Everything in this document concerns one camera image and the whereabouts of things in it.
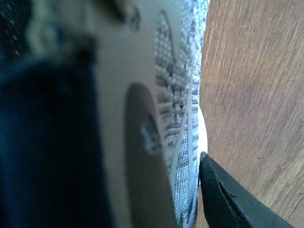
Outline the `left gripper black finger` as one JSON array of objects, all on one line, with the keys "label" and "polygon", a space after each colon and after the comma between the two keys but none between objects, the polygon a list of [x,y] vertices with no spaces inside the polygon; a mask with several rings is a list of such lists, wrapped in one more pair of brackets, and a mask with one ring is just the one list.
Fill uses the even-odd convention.
[{"label": "left gripper black finger", "polygon": [[207,153],[200,154],[203,209],[210,228],[291,228]]}]

